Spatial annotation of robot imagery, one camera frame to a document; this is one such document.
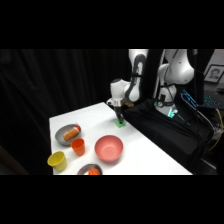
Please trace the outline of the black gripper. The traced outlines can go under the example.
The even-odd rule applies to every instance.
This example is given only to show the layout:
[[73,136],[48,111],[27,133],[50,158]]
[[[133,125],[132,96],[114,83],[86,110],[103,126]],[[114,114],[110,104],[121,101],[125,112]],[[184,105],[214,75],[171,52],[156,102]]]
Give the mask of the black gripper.
[[114,111],[115,111],[115,114],[117,116],[117,123],[118,124],[124,123],[124,116],[123,116],[123,109],[122,109],[122,107],[115,107]]

